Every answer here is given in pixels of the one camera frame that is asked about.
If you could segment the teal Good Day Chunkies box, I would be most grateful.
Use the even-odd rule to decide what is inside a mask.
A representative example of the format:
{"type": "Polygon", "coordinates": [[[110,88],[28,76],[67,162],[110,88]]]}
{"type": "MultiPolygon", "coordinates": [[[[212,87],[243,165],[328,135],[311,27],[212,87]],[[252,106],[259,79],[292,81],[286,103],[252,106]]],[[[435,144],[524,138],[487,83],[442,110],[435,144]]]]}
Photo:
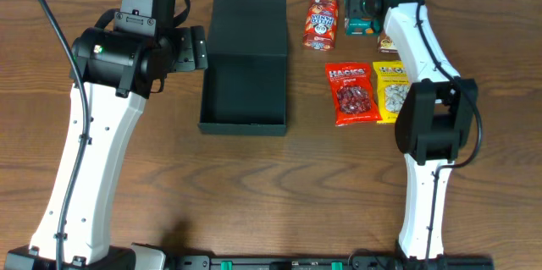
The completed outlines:
{"type": "Polygon", "coordinates": [[[376,36],[381,29],[377,19],[362,10],[362,0],[344,0],[345,31],[347,36],[376,36]]]}

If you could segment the brown Pocky box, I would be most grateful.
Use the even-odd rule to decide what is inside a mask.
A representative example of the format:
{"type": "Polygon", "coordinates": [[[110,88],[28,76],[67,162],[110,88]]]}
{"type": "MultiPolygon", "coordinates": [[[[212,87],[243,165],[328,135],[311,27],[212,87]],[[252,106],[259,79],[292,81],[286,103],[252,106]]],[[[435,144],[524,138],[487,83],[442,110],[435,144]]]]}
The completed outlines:
{"type": "Polygon", "coordinates": [[[394,42],[384,31],[379,34],[377,50],[380,53],[398,53],[394,42]]]}

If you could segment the black gift box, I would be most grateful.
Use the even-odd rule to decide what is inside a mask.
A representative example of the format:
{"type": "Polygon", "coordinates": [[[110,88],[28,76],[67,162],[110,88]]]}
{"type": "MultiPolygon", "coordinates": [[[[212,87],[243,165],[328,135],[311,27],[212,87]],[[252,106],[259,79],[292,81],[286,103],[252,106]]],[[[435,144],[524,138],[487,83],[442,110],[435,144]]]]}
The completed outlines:
{"type": "Polygon", "coordinates": [[[286,0],[213,0],[202,133],[285,135],[288,41],[286,0]]]}

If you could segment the red Hello Panda box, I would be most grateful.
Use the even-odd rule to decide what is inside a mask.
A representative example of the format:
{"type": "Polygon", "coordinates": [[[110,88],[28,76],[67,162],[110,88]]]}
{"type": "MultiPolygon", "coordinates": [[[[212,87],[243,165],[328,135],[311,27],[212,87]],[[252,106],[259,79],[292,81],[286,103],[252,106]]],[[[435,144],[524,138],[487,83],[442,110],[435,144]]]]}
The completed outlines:
{"type": "Polygon", "coordinates": [[[311,0],[302,44],[319,51],[335,48],[339,16],[338,0],[311,0]]]}

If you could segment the red Hacks candy bag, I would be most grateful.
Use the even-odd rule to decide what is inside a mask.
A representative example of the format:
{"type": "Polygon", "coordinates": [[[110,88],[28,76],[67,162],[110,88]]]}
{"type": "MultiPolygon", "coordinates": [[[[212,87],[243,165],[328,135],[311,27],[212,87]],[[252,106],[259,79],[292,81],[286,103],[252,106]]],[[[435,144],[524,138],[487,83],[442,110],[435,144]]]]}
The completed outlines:
{"type": "Polygon", "coordinates": [[[325,64],[335,106],[336,126],[381,120],[373,97],[371,73],[369,63],[325,64]]]}

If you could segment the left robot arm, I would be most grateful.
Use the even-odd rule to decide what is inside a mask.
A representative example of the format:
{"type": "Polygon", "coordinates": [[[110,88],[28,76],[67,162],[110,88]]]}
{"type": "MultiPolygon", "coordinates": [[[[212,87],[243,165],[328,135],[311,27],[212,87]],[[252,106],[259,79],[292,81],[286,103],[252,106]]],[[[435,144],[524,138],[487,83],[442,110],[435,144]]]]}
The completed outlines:
{"type": "Polygon", "coordinates": [[[201,26],[154,36],[91,27],[72,47],[80,82],[53,192],[30,243],[7,269],[173,269],[152,245],[111,245],[113,200],[126,148],[154,80],[207,67],[201,26]]]}

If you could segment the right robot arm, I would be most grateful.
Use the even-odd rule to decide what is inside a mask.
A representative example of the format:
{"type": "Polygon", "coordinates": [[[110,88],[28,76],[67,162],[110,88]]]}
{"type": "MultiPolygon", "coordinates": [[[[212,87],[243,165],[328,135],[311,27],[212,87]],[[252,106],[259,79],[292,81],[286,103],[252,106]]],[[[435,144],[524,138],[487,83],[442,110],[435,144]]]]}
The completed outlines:
{"type": "Polygon", "coordinates": [[[406,209],[390,269],[474,269],[476,258],[447,257],[441,229],[448,180],[478,155],[483,125],[478,87],[451,66],[429,23],[425,0],[361,0],[395,43],[410,86],[395,122],[407,168],[406,209]]]}

